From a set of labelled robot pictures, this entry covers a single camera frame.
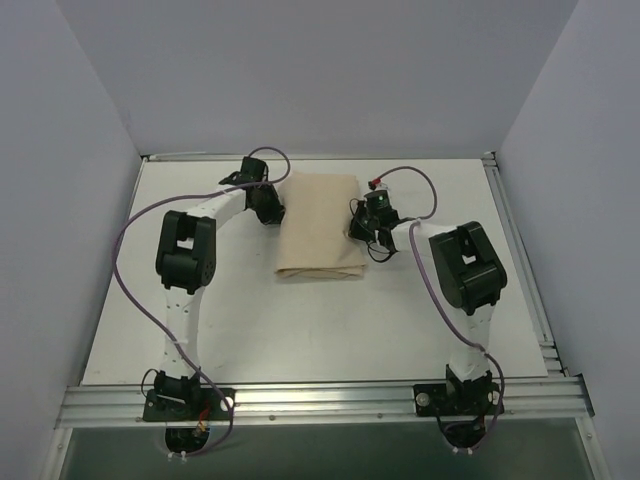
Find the beige cloth kit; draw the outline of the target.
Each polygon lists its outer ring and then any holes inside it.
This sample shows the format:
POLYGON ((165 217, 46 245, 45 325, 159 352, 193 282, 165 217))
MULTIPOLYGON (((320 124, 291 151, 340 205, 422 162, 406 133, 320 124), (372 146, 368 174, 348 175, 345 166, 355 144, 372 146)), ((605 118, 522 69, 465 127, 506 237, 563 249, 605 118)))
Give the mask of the beige cloth kit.
POLYGON ((355 279, 367 261, 347 234, 350 202, 360 195, 355 176, 295 172, 279 189, 285 206, 276 274, 281 278, 355 279))

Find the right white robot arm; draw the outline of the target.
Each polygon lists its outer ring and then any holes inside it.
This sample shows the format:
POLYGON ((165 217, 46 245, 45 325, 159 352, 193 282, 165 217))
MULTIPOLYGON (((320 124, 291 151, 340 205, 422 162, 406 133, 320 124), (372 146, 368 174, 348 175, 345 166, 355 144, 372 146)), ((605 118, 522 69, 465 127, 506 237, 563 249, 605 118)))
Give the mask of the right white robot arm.
POLYGON ((477 383, 491 379, 488 347, 490 323, 506 270, 484 227, 477 221, 445 226, 402 218, 386 190, 367 193, 350 203, 348 235, 388 257, 413 255, 438 313, 451 331, 444 400, 455 412, 469 411, 480 400, 477 383))

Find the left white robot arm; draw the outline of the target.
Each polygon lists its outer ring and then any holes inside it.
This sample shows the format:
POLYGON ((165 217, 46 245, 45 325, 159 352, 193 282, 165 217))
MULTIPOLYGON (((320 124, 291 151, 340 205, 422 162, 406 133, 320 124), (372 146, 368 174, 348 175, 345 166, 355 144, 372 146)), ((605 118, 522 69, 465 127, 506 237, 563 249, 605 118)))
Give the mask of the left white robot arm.
POLYGON ((194 417, 203 402, 198 325, 204 290, 216 272, 218 230, 246 210, 263 225, 279 225, 285 216, 267 163, 253 153, 242 159, 239 170, 219 181, 215 193, 185 211, 166 212, 155 261, 171 336, 154 392, 179 419, 194 417))

